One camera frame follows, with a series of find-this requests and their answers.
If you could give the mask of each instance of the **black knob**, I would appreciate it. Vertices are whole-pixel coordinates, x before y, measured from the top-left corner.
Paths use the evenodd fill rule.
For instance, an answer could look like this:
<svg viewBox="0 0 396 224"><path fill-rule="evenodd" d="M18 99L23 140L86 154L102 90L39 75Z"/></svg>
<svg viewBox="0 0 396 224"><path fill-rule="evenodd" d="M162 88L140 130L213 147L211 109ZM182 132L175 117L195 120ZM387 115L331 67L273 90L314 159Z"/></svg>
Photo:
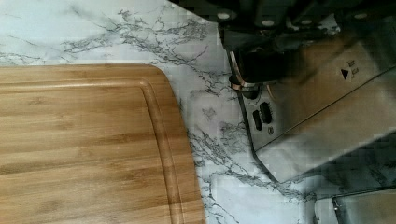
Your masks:
<svg viewBox="0 0 396 224"><path fill-rule="evenodd" d="M262 112L262 122L264 123L271 123L272 115L270 110L270 105L268 103L260 104L260 112Z"/></svg>
<svg viewBox="0 0 396 224"><path fill-rule="evenodd" d="M256 129L261 131L262 130L262 120L260 119L260 113L258 110L253 112L254 124L256 125Z"/></svg>

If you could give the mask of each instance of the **marble countertop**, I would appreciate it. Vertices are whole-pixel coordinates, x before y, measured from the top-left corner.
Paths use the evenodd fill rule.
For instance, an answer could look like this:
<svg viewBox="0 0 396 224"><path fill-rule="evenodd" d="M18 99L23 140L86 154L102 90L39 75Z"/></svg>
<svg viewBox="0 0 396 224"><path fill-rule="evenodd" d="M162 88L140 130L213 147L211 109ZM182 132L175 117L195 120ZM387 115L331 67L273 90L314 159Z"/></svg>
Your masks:
<svg viewBox="0 0 396 224"><path fill-rule="evenodd" d="M2 66L160 67L188 129L207 223L312 223L310 192L323 180L275 184L255 163L215 23L165 0L4 0L0 22Z"/></svg>

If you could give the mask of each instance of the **triangle symbol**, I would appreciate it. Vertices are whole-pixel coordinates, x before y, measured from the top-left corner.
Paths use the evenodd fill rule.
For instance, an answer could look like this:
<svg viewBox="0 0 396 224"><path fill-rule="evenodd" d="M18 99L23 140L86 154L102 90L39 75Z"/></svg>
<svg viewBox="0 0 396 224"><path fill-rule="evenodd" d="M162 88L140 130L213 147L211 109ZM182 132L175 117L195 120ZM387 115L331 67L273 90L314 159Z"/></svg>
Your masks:
<svg viewBox="0 0 396 224"><path fill-rule="evenodd" d="M341 69L341 73L343 74L344 79L347 80L347 74L349 73L349 71Z"/></svg>

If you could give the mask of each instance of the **silver panel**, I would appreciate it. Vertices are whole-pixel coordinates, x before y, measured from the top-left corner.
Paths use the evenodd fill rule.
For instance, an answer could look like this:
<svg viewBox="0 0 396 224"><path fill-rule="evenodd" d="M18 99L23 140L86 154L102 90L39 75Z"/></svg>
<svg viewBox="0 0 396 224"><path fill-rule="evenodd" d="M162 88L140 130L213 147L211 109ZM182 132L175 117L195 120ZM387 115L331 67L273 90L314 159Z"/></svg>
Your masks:
<svg viewBox="0 0 396 224"><path fill-rule="evenodd" d="M338 219L345 224L396 223L396 189L334 198Z"/></svg>
<svg viewBox="0 0 396 224"><path fill-rule="evenodd" d="M344 34L302 49L290 57L286 78L262 88L258 99L244 99L256 154L278 181L396 130L396 70L388 71L396 63L393 25L364 39ZM259 132L252 112L262 102L274 121Z"/></svg>
<svg viewBox="0 0 396 224"><path fill-rule="evenodd" d="M394 224L396 189L337 196L315 202L318 224Z"/></svg>

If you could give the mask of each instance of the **wooden cutting board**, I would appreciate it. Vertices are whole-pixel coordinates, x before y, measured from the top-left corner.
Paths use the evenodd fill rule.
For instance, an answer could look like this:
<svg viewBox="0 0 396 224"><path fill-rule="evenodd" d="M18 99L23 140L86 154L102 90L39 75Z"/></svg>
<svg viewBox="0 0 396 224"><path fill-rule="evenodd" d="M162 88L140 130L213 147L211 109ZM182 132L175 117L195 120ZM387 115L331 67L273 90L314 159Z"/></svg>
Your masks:
<svg viewBox="0 0 396 224"><path fill-rule="evenodd" d="M1 68L0 223L205 223L163 72Z"/></svg>

